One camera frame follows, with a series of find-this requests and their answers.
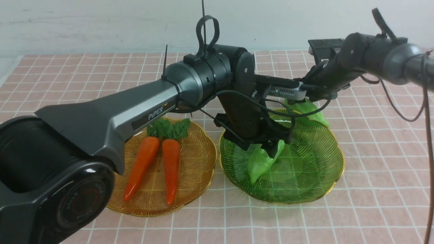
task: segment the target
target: gold rim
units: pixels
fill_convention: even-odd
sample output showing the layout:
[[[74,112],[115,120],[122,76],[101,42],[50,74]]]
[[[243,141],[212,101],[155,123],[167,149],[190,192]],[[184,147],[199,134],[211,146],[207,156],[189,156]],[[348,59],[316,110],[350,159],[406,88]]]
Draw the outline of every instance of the gold rim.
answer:
[[[167,120],[170,120],[171,122],[176,122],[176,121],[179,121],[180,119],[171,119],[171,118],[167,118],[167,117],[165,117],[165,119],[167,119]],[[127,215],[131,215],[131,216],[135,216],[135,217],[142,217],[142,218],[152,218],[152,217],[159,217],[159,216],[164,216],[164,215],[168,215],[168,214],[172,214],[172,213],[174,213],[174,212],[176,212],[176,211],[178,211],[178,210],[180,210],[181,208],[183,208],[183,207],[185,207],[187,204],[190,204],[191,202],[193,202],[193,201],[195,201],[195,200],[197,200],[210,186],[211,186],[211,183],[212,183],[212,180],[213,180],[213,178],[214,178],[214,175],[215,175],[215,167],[216,167],[216,165],[217,165],[217,158],[218,158],[218,150],[217,150],[217,146],[215,145],[215,143],[214,143],[214,141],[206,134],[206,132],[204,131],[204,129],[199,125],[199,124],[197,124],[196,122],[194,122],[194,121],[191,121],[191,123],[192,124],[195,124],[195,126],[197,127],[197,133],[200,133],[200,134],[202,134],[203,135],[203,140],[202,141],[207,141],[208,143],[210,143],[211,145],[212,145],[212,148],[214,149],[214,150],[212,150],[211,149],[211,151],[212,152],[214,152],[214,161],[211,163],[212,164],[212,169],[209,169],[209,170],[206,170],[206,171],[204,171],[201,175],[207,175],[207,174],[210,174],[210,176],[209,176],[209,181],[207,182],[207,185],[205,186],[205,187],[203,187],[203,189],[202,190],[200,190],[198,193],[197,193],[197,197],[195,197],[194,199],[191,199],[190,201],[188,201],[188,202],[185,202],[185,203],[183,203],[183,204],[181,204],[179,207],[177,207],[177,208],[174,208],[174,209],[168,209],[168,211],[167,212],[164,212],[164,213],[162,213],[162,214],[134,214],[134,213],[131,213],[131,212],[128,212],[128,211],[122,211],[122,210],[120,210],[120,209],[118,209],[116,206],[112,206],[111,204],[107,204],[107,208],[108,209],[110,209],[110,210],[112,210],[112,211],[114,211],[114,212],[117,212],[117,213],[120,213],[120,214],[127,214]]]
[[[274,111],[279,111],[279,110],[286,111],[286,110],[284,110],[284,109],[273,109],[273,110],[274,110]],[[322,195],[322,196],[320,196],[320,197],[318,197],[318,198],[316,198],[315,200],[312,200],[312,201],[304,201],[304,202],[297,202],[297,203],[280,203],[280,202],[265,201],[265,200],[262,200],[262,199],[259,199],[259,198],[255,197],[255,196],[253,196],[253,195],[250,194],[249,192],[245,191],[242,187],[240,187],[236,182],[234,182],[234,181],[233,181],[233,180],[232,180],[232,179],[227,175],[226,171],[224,170],[224,168],[223,168],[223,163],[221,162],[221,156],[220,156],[219,161],[220,161],[220,168],[221,168],[221,170],[223,171],[223,173],[225,174],[225,176],[229,179],[229,181],[232,182],[232,184],[236,185],[240,190],[242,190],[243,192],[245,192],[245,193],[248,194],[249,196],[251,196],[251,197],[253,197],[254,199],[259,200],[259,201],[261,201],[261,202],[265,202],[265,203],[269,203],[269,204],[274,204],[274,205],[296,205],[296,204],[304,204],[304,203],[314,202],[314,201],[317,201],[317,200],[319,200],[319,199],[325,197],[328,193],[330,193],[330,192],[333,190],[333,188],[335,187],[336,183],[341,179],[342,175],[344,174],[344,171],[345,171],[345,155],[344,155],[344,153],[342,152],[341,147],[339,146],[339,143],[338,143],[338,140],[337,140],[335,134],[334,134],[334,133],[333,133],[333,132],[332,132],[332,131],[327,127],[327,126],[323,125],[322,123],[320,123],[320,122],[318,122],[318,121],[315,121],[315,120],[313,120],[313,119],[310,119],[309,117],[307,117],[307,118],[308,118],[309,120],[314,121],[314,122],[316,122],[316,123],[319,123],[321,126],[324,126],[324,127],[327,128],[327,130],[332,134],[333,138],[335,139],[335,141],[336,141],[336,147],[339,149],[339,152],[341,153],[341,155],[342,155],[342,159],[343,159],[343,165],[342,165],[342,171],[341,171],[341,174],[339,175],[339,177],[335,180],[335,182],[333,183],[333,185],[330,187],[330,189],[327,190],[327,192],[326,192],[324,195]],[[220,135],[220,138],[219,138],[219,141],[218,141],[218,145],[219,145],[219,147],[220,147],[220,145],[221,145],[221,139],[223,138],[223,134],[225,133],[225,131],[226,131],[226,130],[223,130],[223,132],[222,132],[221,135]]]

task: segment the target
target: orange carrot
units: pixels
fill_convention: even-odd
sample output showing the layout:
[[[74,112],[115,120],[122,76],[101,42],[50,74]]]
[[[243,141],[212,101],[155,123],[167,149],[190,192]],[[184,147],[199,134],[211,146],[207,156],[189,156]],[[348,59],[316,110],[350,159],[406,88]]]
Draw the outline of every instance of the orange carrot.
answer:
[[[140,143],[137,158],[131,170],[127,187],[125,188],[124,201],[129,201],[140,188],[146,170],[149,168],[149,165],[151,165],[158,152],[159,145],[160,141],[154,136],[145,137]]]
[[[178,189],[181,146],[178,141],[166,139],[161,144],[164,159],[164,176],[166,179],[166,202],[172,205]]]

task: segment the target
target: wire basket plate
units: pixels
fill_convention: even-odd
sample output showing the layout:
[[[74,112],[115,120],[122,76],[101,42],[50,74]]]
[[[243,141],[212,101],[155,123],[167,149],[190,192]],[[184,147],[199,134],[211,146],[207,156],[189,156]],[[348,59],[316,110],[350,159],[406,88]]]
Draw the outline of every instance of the wire basket plate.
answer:
[[[270,117],[284,126],[291,125],[285,116],[270,114]],[[334,134],[307,117],[296,118],[292,142],[254,184],[247,170],[254,146],[244,151],[222,134],[219,147],[220,166],[229,180],[252,197],[272,204],[315,201],[333,189],[345,169],[345,157]]]
[[[177,120],[169,119],[172,124]],[[115,175],[115,189],[107,208],[139,217],[156,217],[172,213],[202,195],[211,184],[217,162],[217,148],[205,131],[193,121],[188,137],[182,138],[181,165],[177,196],[174,203],[166,204],[164,160],[161,148],[147,170],[141,188],[128,201],[123,201],[137,149],[146,136],[146,129],[133,136],[125,144],[125,174]]]

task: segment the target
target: plastic vegetable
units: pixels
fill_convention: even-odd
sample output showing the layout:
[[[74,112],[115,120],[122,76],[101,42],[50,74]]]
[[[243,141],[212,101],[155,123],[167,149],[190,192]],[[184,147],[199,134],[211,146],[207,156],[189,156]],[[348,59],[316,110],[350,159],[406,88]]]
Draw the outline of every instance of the plastic vegetable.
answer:
[[[277,157],[282,153],[285,147],[285,142],[280,140],[277,145],[277,153],[274,158],[270,158],[268,153],[261,148],[261,145],[255,145],[253,153],[247,162],[247,171],[249,173],[250,182],[254,184],[259,177],[265,174],[277,160]]]
[[[129,201],[140,188],[143,178],[146,174],[146,170],[149,168],[151,163],[154,161],[155,156],[157,155],[159,145],[160,141],[155,136],[147,136],[140,143],[137,152],[137,158],[125,188],[124,201]]]
[[[286,101],[285,105],[288,105],[288,107],[291,110],[297,111],[297,112],[302,113],[302,114],[309,113],[309,112],[312,112],[312,111],[315,111],[318,109],[318,107],[315,104],[313,104],[313,102],[311,102],[309,99],[305,99],[305,102],[294,103],[291,105],[289,105],[288,102]],[[325,119],[322,111],[318,112],[316,114],[313,114],[313,115],[309,115],[308,118],[311,120],[320,122],[321,124],[323,124],[327,127],[330,126],[329,122]]]
[[[166,202],[168,205],[172,205],[175,201],[178,189],[179,166],[181,163],[181,145],[178,140],[188,136],[190,126],[189,119],[183,119],[173,125],[166,119],[161,119],[155,123],[157,135],[163,138],[161,149],[164,159]]]

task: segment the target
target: toy carrot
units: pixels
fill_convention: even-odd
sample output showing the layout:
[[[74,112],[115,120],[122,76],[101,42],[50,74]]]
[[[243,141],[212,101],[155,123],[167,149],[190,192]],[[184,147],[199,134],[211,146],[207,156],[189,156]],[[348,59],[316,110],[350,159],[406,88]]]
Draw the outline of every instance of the toy carrot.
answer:
[[[146,170],[149,168],[158,152],[160,141],[154,136],[156,130],[150,126],[147,131],[148,136],[140,143],[137,151],[137,158],[125,188],[124,201],[129,201],[140,188]]]
[[[181,159],[181,145],[173,139],[166,139],[161,144],[164,158],[164,176],[166,179],[166,202],[172,205],[178,188],[178,173]]]
[[[168,120],[160,120],[157,126],[157,134],[163,137],[161,149],[164,159],[164,177],[166,180],[166,202],[172,205],[176,198],[179,178],[179,165],[181,163],[180,138],[188,136],[189,119],[183,119],[174,125]]]

